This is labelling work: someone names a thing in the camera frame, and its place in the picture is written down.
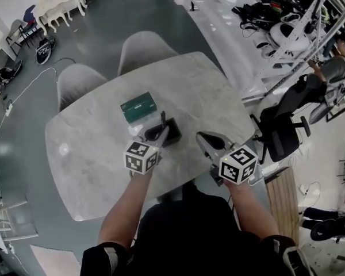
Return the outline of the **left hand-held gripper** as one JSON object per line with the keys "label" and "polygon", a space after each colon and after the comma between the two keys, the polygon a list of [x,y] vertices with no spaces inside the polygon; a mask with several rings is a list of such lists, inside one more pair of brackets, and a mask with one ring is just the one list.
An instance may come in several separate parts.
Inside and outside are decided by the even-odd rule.
{"label": "left hand-held gripper", "polygon": [[160,150],[169,131],[169,126],[163,124],[141,129],[126,144],[123,152],[124,167],[139,174],[151,171],[159,163]]}

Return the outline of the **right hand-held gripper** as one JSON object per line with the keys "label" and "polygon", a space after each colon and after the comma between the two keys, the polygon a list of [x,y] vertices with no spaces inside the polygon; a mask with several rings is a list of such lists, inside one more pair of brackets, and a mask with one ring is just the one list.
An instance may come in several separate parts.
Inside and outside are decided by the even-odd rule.
{"label": "right hand-held gripper", "polygon": [[209,173],[218,185],[224,181],[240,185],[254,176],[258,156],[248,146],[215,132],[198,132],[195,138],[211,161]]}

